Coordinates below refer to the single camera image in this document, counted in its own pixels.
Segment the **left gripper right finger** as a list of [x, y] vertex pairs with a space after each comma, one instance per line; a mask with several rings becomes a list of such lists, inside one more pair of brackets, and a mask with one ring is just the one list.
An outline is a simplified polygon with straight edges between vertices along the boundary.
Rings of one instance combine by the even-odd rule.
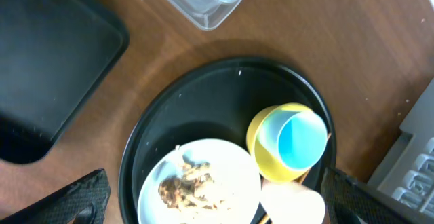
[[416, 223], [417, 213], [335, 168], [326, 168], [321, 194], [331, 223]]

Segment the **blue cup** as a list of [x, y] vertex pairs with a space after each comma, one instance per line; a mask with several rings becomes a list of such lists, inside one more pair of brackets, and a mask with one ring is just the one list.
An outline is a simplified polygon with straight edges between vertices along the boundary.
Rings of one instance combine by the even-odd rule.
[[322, 118], [312, 111], [275, 110], [265, 118], [258, 139], [286, 168], [304, 170], [322, 157], [328, 131]]

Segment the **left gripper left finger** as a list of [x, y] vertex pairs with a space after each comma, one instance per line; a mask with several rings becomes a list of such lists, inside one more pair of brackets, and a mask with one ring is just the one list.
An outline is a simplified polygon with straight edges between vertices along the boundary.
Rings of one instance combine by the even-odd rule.
[[97, 169], [1, 222], [103, 223], [110, 194], [106, 171]]

